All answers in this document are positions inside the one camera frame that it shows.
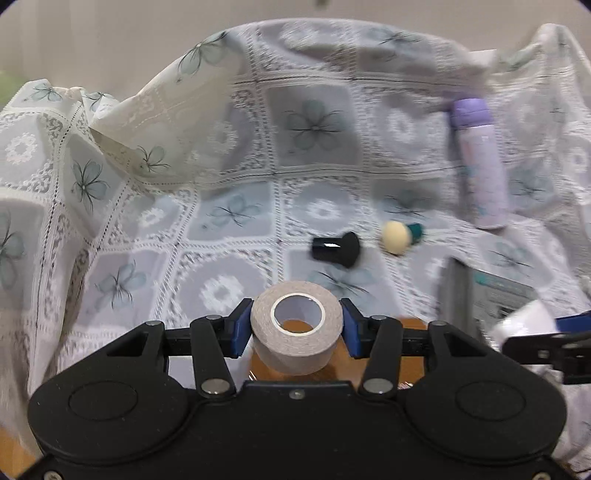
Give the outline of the beige tape roll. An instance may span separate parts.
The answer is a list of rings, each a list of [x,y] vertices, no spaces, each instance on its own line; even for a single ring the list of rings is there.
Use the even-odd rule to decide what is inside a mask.
[[[287,281],[256,297],[250,325],[254,350],[267,367],[303,376],[329,363],[344,321],[341,304],[328,289]]]

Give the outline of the grey desk calculator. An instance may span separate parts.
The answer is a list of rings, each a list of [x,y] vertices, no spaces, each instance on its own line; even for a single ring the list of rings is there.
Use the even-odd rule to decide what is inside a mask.
[[[493,329],[537,300],[536,291],[521,283],[474,269],[449,257],[438,287],[438,317],[464,333],[493,344]]]

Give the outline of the white lace floral cloth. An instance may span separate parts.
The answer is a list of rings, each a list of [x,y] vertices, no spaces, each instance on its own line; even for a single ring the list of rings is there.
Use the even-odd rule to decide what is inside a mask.
[[[471,217],[464,98],[493,116],[502,229]],[[388,221],[422,240],[388,253]],[[355,266],[311,257],[348,232]],[[125,100],[28,82],[1,112],[1,424],[33,447],[26,407],[49,377],[140,323],[185,327],[284,280],[432,321],[451,256],[557,317],[590,307],[590,61],[563,26],[505,55],[267,21],[200,41]]]

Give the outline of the purple water bottle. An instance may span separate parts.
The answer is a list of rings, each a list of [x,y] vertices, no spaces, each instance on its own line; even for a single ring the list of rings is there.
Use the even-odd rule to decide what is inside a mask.
[[[510,215],[507,174],[486,101],[482,98],[455,101],[451,122],[465,169],[474,225],[482,230],[505,228]]]

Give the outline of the black mushroom-shaped brush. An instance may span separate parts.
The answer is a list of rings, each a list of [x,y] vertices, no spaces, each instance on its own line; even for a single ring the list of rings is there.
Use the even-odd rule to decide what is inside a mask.
[[[345,233],[341,237],[315,237],[311,240],[311,257],[318,261],[352,268],[360,255],[361,240],[353,232]]]

